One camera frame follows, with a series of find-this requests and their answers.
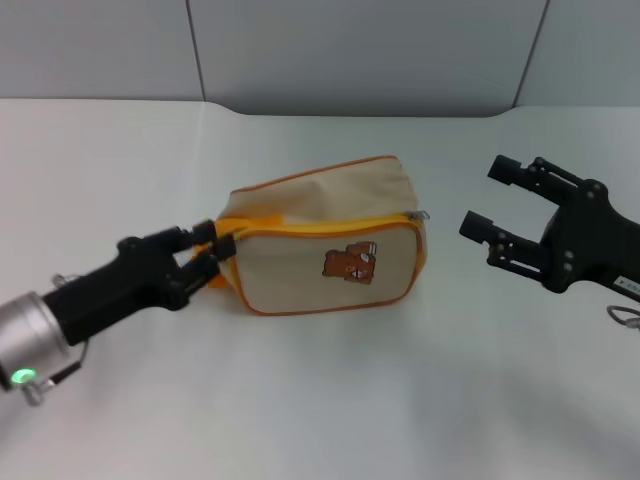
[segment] bear patch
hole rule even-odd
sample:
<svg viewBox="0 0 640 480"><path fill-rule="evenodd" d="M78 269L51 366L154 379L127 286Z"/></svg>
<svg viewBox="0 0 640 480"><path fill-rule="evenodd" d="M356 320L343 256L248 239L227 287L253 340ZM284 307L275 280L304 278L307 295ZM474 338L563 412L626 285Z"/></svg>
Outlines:
<svg viewBox="0 0 640 480"><path fill-rule="evenodd" d="M322 275L369 285L373 280L377 249L374 242L357 242L347 245L344 251L329 250L325 254Z"/></svg>

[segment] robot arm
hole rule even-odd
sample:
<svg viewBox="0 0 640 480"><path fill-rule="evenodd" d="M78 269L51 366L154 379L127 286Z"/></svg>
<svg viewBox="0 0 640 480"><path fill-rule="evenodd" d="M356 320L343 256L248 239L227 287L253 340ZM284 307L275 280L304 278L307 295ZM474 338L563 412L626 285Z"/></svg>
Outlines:
<svg viewBox="0 0 640 480"><path fill-rule="evenodd" d="M174 254L206 246L180 267ZM218 262L235 255L233 238L216 237L213 222L192 231L178 227L118 243L109 264L39 296L28 293L0 306L0 387L22 390L32 405L80 368L69 363L69 347L133 313L162 307L176 311L220 273Z"/></svg>
<svg viewBox="0 0 640 480"><path fill-rule="evenodd" d="M506 185L515 184L558 205L539 243L503 230L474 212L468 212L460 234L489 244L487 263L540 282L546 289L562 293L569 285L589 280L640 301L640 225L624 218L609 203L608 190L596 180L583 180L536 158L528 167L498 155L489 177ZM616 311L639 312L609 307Z"/></svg>

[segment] beige pouch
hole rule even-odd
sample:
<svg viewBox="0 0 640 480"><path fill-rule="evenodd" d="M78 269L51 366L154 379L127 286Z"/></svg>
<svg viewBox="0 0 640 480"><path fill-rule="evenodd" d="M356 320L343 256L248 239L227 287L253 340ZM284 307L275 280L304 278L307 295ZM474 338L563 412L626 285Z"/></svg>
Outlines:
<svg viewBox="0 0 640 480"><path fill-rule="evenodd" d="M425 218L393 156L236 190L215 223L237 253L212 286L264 315L392 303L425 264Z"/></svg>

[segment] silver metal cylinder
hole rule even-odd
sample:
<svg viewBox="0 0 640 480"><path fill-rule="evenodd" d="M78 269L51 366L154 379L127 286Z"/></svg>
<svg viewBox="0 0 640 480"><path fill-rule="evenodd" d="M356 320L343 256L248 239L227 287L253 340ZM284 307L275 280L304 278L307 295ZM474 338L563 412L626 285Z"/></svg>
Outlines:
<svg viewBox="0 0 640 480"><path fill-rule="evenodd" d="M58 321L36 293L0 306L0 369L11 389L46 379L68 356Z"/></svg>

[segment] white table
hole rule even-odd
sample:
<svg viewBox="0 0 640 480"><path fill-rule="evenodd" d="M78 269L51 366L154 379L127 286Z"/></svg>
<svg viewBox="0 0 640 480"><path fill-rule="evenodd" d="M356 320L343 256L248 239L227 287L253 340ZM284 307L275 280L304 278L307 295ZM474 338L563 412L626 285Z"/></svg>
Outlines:
<svg viewBox="0 0 640 480"><path fill-rule="evenodd" d="M488 119L248 117L200 103L0 101L0 298L45 292L115 243L215 216L228 192L393 153L429 263L391 307L256 317L204 291L95 338L39 409L0 398L0 475L18 479L637 479L640 337L594 284L563 295L486 265L468 209L538 240L553 205L486 178L540 155L637 212L640 109Z"/></svg>

